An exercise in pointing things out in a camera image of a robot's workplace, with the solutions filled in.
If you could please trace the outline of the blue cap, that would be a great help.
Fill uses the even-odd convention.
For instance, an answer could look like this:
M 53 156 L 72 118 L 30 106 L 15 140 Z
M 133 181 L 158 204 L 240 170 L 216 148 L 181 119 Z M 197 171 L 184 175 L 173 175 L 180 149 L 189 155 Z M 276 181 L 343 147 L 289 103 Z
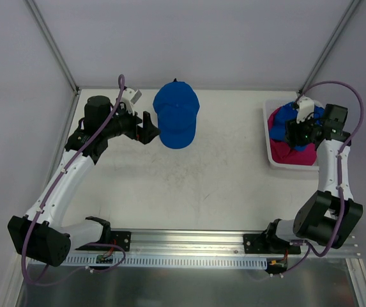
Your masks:
M 199 99 L 192 87 L 177 79 L 159 89 L 153 100 L 160 140 L 171 149 L 182 149 L 195 138 Z
M 298 110 L 294 108 L 294 102 L 289 102 L 276 109 L 268 118 L 271 149 L 280 157 L 290 157 L 291 155 L 316 156 L 313 144 L 291 148 L 285 142 L 286 122 L 295 120 L 297 115 Z

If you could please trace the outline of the pink cap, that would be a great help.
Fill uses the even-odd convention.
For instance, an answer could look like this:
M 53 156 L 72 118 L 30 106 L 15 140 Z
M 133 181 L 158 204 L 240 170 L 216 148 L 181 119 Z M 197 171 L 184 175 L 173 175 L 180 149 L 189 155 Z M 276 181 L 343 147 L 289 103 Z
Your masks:
M 312 166 L 316 161 L 316 156 L 312 155 L 291 155 L 290 157 L 280 157 L 272 151 L 273 160 L 282 164 L 299 164 L 304 166 Z

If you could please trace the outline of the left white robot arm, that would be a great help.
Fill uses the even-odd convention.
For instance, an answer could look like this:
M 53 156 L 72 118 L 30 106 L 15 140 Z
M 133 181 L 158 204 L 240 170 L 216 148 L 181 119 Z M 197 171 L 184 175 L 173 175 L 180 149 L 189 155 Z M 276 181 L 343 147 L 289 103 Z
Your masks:
M 144 145 L 159 136 L 160 130 L 145 111 L 139 117 L 133 107 L 140 91 L 127 89 L 119 101 L 109 97 L 89 97 L 84 117 L 68 138 L 60 165 L 37 202 L 22 216 L 8 222 L 16 252 L 47 265 L 61 265 L 73 249 L 89 244 L 105 249 L 114 241 L 111 224 L 99 217 L 87 217 L 78 224 L 64 227 L 66 210 L 90 169 L 108 147 L 109 139 L 125 135 Z

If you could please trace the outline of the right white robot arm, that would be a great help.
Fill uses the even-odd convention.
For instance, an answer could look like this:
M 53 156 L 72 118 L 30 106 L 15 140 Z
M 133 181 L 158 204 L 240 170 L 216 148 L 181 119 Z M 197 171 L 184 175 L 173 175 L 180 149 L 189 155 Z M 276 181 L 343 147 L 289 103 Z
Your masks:
M 317 191 L 292 220 L 275 219 L 251 243 L 269 253 L 299 253 L 300 244 L 323 246 L 325 256 L 341 248 L 363 214 L 354 201 L 347 160 L 352 134 L 344 131 L 348 110 L 315 100 L 290 102 L 272 114 L 264 112 L 268 159 L 291 170 L 318 167 Z

